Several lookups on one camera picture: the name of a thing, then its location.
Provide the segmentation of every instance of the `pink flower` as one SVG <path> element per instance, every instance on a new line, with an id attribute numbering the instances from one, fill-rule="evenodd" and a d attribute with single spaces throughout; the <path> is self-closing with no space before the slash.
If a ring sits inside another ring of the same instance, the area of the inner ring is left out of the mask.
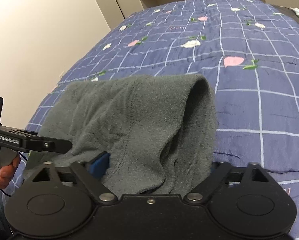
<path id="1" fill-rule="evenodd" d="M 130 44 L 128 44 L 128 47 L 135 46 L 137 42 L 139 42 L 139 40 L 132 41 Z"/>
<path id="2" fill-rule="evenodd" d="M 204 21 L 207 21 L 208 17 L 206 16 L 202 16 L 202 17 L 199 17 L 198 18 L 200 21 L 204 22 Z"/>
<path id="3" fill-rule="evenodd" d="M 244 58 L 242 57 L 226 57 L 224 58 L 224 66 L 237 66 L 244 62 Z"/>

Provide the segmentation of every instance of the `white flower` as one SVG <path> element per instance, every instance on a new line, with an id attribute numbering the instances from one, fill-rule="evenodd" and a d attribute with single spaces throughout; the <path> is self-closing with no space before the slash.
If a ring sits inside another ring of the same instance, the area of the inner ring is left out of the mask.
<path id="1" fill-rule="evenodd" d="M 109 43 L 109 44 L 105 45 L 105 47 L 103 48 L 103 50 L 110 48 L 111 45 L 112 45 L 112 43 Z"/>
<path id="2" fill-rule="evenodd" d="M 259 28 L 266 28 L 266 26 L 264 24 L 261 24 L 261 23 L 255 23 L 254 24 L 256 27 L 259 27 Z"/>
<path id="3" fill-rule="evenodd" d="M 185 44 L 181 45 L 183 48 L 193 48 L 199 46 L 201 43 L 199 41 L 188 41 Z"/>

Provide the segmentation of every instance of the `bed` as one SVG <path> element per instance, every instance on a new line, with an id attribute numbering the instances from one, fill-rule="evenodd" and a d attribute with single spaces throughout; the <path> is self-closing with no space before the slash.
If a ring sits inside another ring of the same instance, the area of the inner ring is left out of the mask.
<path id="1" fill-rule="evenodd" d="M 185 0 L 133 13 L 64 74 L 27 129 L 40 129 L 72 81 L 201 73 L 216 93 L 215 161 L 270 171 L 297 205 L 299 240 L 299 24 L 278 9 Z"/>

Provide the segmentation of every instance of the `wire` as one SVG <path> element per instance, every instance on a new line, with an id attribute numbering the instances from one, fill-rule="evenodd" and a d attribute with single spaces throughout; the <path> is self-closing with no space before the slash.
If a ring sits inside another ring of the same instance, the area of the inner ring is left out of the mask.
<path id="1" fill-rule="evenodd" d="M 6 195 L 6 196 L 11 197 L 11 195 L 7 194 L 7 193 L 6 193 L 5 191 L 3 191 L 2 189 L 1 189 L 1 192 L 2 192 L 4 195 Z"/>
<path id="2" fill-rule="evenodd" d="M 18 152 L 18 153 L 20 156 L 22 156 L 25 159 L 25 161 L 27 161 L 27 158 L 22 153 L 20 153 L 20 152 Z"/>

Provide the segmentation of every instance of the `silver screw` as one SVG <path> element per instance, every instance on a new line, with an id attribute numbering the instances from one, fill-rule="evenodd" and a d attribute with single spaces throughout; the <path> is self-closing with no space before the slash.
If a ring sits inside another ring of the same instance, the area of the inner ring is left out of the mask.
<path id="1" fill-rule="evenodd" d="M 187 194 L 187 198 L 191 201 L 199 201 L 203 198 L 203 196 L 199 193 L 189 193 Z"/>
<path id="2" fill-rule="evenodd" d="M 147 203 L 148 203 L 148 204 L 154 204 L 154 203 L 155 203 L 155 200 L 152 199 L 152 198 L 150 198 L 150 199 L 147 200 Z"/>
<path id="3" fill-rule="evenodd" d="M 114 200 L 114 198 L 115 198 L 115 195 L 112 193 L 103 193 L 103 194 L 99 195 L 99 199 L 104 202 L 112 201 L 112 200 Z"/>

